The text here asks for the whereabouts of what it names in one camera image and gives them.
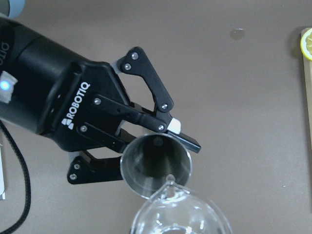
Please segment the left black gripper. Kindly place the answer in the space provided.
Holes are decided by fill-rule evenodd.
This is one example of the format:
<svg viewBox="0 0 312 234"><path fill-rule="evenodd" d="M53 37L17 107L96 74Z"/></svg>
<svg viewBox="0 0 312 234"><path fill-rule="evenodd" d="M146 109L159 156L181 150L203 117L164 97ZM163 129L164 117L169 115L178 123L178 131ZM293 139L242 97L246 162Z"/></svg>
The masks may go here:
<svg viewBox="0 0 312 234"><path fill-rule="evenodd" d="M125 89L106 62L90 61L30 28L0 20L0 69L17 83L1 119L50 138L74 152L108 147L122 120L96 107L100 95L128 104Z"/></svg>

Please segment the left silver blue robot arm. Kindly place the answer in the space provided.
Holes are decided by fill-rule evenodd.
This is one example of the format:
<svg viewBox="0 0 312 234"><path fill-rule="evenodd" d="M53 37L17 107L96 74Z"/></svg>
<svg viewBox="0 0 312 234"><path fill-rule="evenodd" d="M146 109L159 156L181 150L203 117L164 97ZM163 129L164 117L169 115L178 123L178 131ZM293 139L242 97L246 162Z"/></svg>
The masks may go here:
<svg viewBox="0 0 312 234"><path fill-rule="evenodd" d="M170 115L174 103L144 50L90 61L14 21L22 0L0 3L0 118L53 140L84 162L74 184L124 179L156 189L189 180L200 145Z"/></svg>

